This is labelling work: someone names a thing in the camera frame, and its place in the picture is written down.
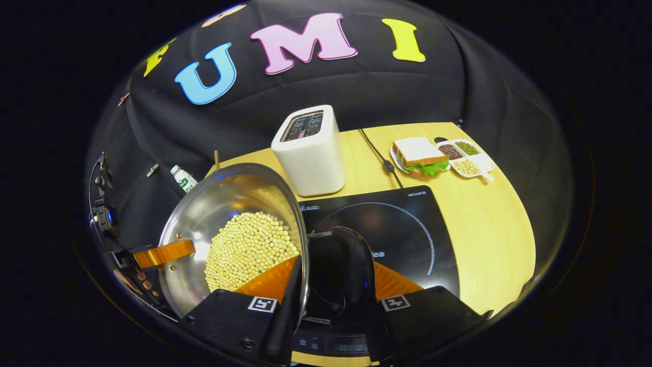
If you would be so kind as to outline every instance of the cooktop burner ring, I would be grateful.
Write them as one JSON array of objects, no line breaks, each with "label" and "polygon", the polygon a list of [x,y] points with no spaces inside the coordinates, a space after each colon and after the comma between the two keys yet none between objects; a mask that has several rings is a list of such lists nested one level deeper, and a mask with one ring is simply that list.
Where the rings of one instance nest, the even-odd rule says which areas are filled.
[{"label": "cooktop burner ring", "polygon": [[347,205],[347,206],[345,206],[343,208],[337,209],[333,213],[330,213],[329,215],[327,215],[324,219],[322,219],[317,224],[317,228],[319,228],[319,226],[321,226],[321,224],[323,222],[325,222],[326,220],[328,220],[330,217],[337,214],[338,212],[341,212],[342,210],[345,210],[346,208],[351,208],[352,206],[358,206],[358,205],[363,205],[363,204],[377,204],[377,205],[389,206],[390,208],[400,210],[401,212],[407,214],[409,217],[411,217],[412,219],[414,219],[417,222],[419,227],[426,234],[426,237],[428,239],[428,243],[430,244],[430,267],[428,269],[428,274],[427,274],[427,275],[430,275],[432,273],[433,267],[435,266],[435,243],[432,241],[432,237],[430,236],[430,232],[428,232],[428,229],[426,228],[426,226],[423,223],[421,223],[419,218],[417,218],[414,214],[410,213],[409,211],[407,211],[407,210],[405,210],[405,209],[403,209],[403,208],[401,208],[399,206],[392,205],[392,204],[387,204],[386,202],[378,202],[378,201],[357,202],[355,204],[350,204],[350,205]]}]

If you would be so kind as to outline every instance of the blue letter u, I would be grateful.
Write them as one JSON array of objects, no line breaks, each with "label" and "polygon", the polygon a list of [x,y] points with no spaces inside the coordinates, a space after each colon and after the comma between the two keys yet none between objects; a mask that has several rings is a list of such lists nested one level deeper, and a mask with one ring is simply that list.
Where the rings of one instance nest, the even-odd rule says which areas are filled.
[{"label": "blue letter u", "polygon": [[206,104],[215,101],[225,94],[235,82],[235,66],[229,56],[229,47],[231,43],[227,42],[221,44],[206,54],[206,60],[213,59],[217,71],[220,72],[220,80],[211,87],[206,87],[201,82],[200,76],[197,74],[198,62],[194,62],[186,66],[182,71],[177,74],[174,81],[181,84],[183,93],[190,102],[194,104]]}]

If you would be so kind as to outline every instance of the pink letter m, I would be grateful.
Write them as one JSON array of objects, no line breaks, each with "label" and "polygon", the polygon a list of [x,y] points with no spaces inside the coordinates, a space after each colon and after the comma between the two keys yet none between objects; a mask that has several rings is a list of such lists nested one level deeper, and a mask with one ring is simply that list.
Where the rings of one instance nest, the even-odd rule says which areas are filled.
[{"label": "pink letter m", "polygon": [[317,41],[321,46],[317,57],[322,60],[344,59],[357,55],[358,50],[351,47],[346,40],[340,27],[340,19],[342,19],[340,13],[315,14],[308,19],[301,34],[280,24],[253,32],[251,39],[260,41],[269,60],[265,72],[274,75],[294,66],[294,61],[287,59],[283,50],[304,63],[310,62]]}]

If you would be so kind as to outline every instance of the bottle label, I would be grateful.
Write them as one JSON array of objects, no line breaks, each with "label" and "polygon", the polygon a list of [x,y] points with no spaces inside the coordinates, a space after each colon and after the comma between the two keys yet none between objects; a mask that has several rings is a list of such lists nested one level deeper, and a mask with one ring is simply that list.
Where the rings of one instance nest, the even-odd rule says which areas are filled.
[{"label": "bottle label", "polygon": [[179,166],[172,167],[170,173],[172,173],[179,186],[181,186],[181,188],[187,193],[189,193],[190,190],[197,186],[197,181],[188,172],[182,170]]}]

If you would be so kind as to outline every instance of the power cord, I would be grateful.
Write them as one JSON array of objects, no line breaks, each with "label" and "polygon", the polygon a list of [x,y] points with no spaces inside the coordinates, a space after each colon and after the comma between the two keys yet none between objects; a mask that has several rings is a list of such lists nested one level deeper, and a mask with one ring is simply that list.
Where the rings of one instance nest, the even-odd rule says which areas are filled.
[{"label": "power cord", "polygon": [[401,188],[403,188],[403,184],[402,184],[401,181],[398,179],[398,176],[396,175],[396,171],[394,170],[394,165],[393,165],[390,161],[386,160],[386,159],[383,157],[382,154],[380,154],[380,152],[378,151],[378,149],[376,149],[376,147],[374,146],[374,143],[372,143],[371,140],[369,140],[369,138],[367,137],[367,135],[366,135],[366,133],[364,132],[363,129],[358,129],[358,130],[359,130],[360,133],[364,136],[364,139],[367,141],[367,143],[368,143],[368,144],[369,144],[369,145],[374,149],[374,151],[376,152],[376,154],[378,155],[378,157],[380,158],[380,160],[383,162],[383,169],[385,169],[385,172],[388,172],[388,173],[393,174],[393,175],[394,175],[394,178],[396,178],[396,182],[398,183],[398,185],[399,185]]}]

